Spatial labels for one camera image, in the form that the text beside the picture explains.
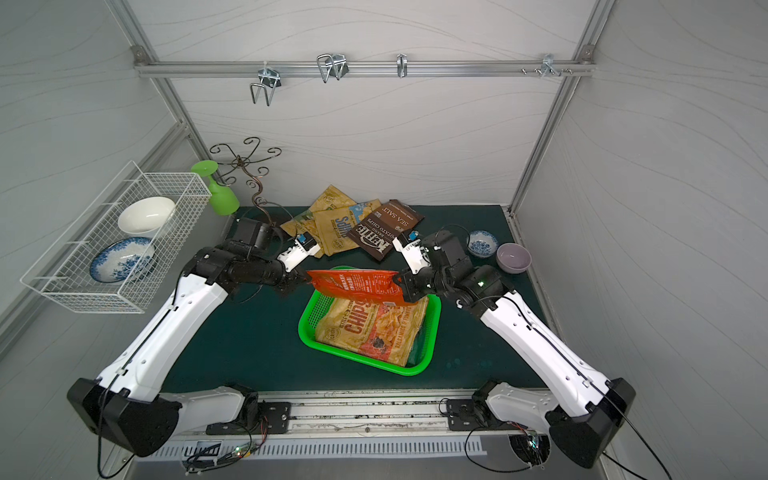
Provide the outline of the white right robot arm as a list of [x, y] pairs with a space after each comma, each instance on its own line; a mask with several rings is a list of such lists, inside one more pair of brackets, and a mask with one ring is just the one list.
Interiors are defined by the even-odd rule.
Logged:
[[621, 427], [636, 391], [623, 378], [610, 379], [572, 351], [541, 321], [492, 265], [477, 266], [449, 231], [424, 239], [407, 231], [395, 250], [407, 263], [395, 283], [404, 299], [428, 294], [470, 313], [504, 340], [545, 383], [543, 390], [489, 381], [473, 402], [486, 425], [514, 423], [546, 435], [573, 463], [589, 469]]

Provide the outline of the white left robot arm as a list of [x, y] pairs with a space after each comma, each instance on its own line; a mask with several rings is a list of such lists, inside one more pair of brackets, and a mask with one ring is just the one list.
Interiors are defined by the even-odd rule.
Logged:
[[300, 233], [275, 258], [267, 256], [256, 221], [244, 219], [234, 237], [199, 250], [176, 287], [127, 349], [95, 379], [78, 379], [67, 399], [86, 427], [137, 457], [148, 457], [170, 438], [199, 427], [260, 422], [258, 394], [240, 386], [182, 394], [161, 389], [172, 366], [208, 317], [243, 284], [286, 290], [306, 280], [299, 264], [320, 246]]

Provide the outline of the tan kettle cooked chips bag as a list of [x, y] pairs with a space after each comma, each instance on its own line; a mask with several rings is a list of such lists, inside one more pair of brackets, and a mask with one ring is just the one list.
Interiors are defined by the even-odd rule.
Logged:
[[337, 298], [315, 327], [315, 340], [346, 352], [405, 367], [429, 298], [389, 306]]

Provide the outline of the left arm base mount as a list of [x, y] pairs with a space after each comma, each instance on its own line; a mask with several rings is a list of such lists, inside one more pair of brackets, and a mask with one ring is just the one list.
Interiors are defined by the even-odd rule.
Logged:
[[205, 433], [213, 435], [282, 435], [289, 429], [292, 404], [290, 402], [265, 402], [251, 404], [245, 417], [228, 423], [208, 425]]

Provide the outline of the brown Kettle sea salt bag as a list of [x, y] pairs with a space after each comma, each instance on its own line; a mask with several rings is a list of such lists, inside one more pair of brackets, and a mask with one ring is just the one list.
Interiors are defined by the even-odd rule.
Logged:
[[423, 219], [411, 206], [391, 199], [355, 225], [347, 237], [373, 259], [382, 261], [393, 250], [394, 240]]

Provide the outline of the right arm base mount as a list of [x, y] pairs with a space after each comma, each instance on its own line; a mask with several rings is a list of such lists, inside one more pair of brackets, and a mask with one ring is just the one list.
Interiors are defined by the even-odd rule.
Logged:
[[440, 414], [447, 418], [450, 431], [495, 431], [513, 429], [497, 419], [483, 403], [472, 399], [443, 398], [439, 402]]

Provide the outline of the red white chips bag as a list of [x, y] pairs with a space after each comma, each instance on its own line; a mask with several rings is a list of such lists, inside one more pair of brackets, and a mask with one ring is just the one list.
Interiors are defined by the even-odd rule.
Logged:
[[310, 270], [310, 283], [321, 294], [365, 303], [410, 305], [394, 282], [394, 271], [370, 269]]

